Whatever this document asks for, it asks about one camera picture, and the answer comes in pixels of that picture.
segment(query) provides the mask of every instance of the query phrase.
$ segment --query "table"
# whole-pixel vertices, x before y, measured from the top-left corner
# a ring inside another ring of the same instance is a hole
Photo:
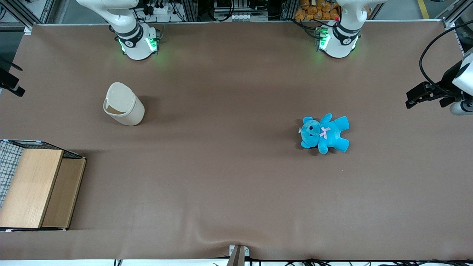
[[[1,234],[0,258],[220,257],[231,244],[260,259],[471,257],[471,118],[404,106],[442,31],[366,23],[332,59],[291,23],[169,25],[159,54],[135,62],[107,27],[34,27],[1,135],[88,165],[70,230]],[[449,34],[425,69],[437,80],[461,57]],[[103,112],[116,81],[145,105],[140,125]],[[328,112],[350,120],[347,153],[301,150],[301,119]]]

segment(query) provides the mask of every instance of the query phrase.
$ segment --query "teddy bear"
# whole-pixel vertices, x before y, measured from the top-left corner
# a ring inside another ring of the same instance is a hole
[[[329,147],[346,152],[350,142],[340,136],[340,133],[350,128],[346,116],[330,122],[332,114],[326,114],[320,122],[310,116],[304,117],[304,125],[299,129],[302,137],[301,146],[310,149],[318,146],[321,154],[326,154]]]

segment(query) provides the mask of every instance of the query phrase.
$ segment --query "pink bow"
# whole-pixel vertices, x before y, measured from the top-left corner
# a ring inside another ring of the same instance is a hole
[[[322,129],[322,131],[323,131],[322,133],[320,133],[320,136],[324,137],[324,139],[327,139],[327,131],[330,130],[330,127],[327,127],[327,128],[322,127],[320,129]]]

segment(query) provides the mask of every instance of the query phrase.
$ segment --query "bread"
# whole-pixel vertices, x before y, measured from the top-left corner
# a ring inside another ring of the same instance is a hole
[[[310,7],[310,1],[309,0],[299,0],[299,5],[303,10],[307,10],[307,8]]]
[[[322,12],[330,12],[330,7],[332,7],[332,5],[329,2],[325,2],[325,5],[322,7]]]
[[[322,11],[317,11],[317,13],[314,14],[314,19],[319,20],[322,19]]]
[[[317,7],[314,7],[314,6],[310,6],[308,9],[307,9],[307,14],[308,15],[313,15],[315,13],[317,13]]]
[[[368,18],[371,16],[371,8],[369,6],[365,6],[366,12],[368,13]]]
[[[338,17],[338,11],[336,9],[332,9],[330,11],[330,19],[336,20]]]
[[[322,20],[330,20],[330,13],[327,13],[327,12],[322,13]]]
[[[305,17],[306,17],[306,11],[302,9],[298,9],[296,11],[296,14],[294,15],[294,19],[297,21],[304,20]]]
[[[325,0],[317,0],[317,9],[322,10],[327,5]]]

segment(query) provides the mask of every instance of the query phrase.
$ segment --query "teddy bear ear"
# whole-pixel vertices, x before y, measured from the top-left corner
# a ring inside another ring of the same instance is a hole
[[[304,117],[304,119],[302,119],[302,122],[305,124],[305,123],[307,123],[307,122],[309,122],[309,121],[312,121],[312,120],[313,120],[312,117],[306,116],[306,117]]]
[[[310,146],[305,142],[301,142],[300,145],[306,149],[310,149]]]

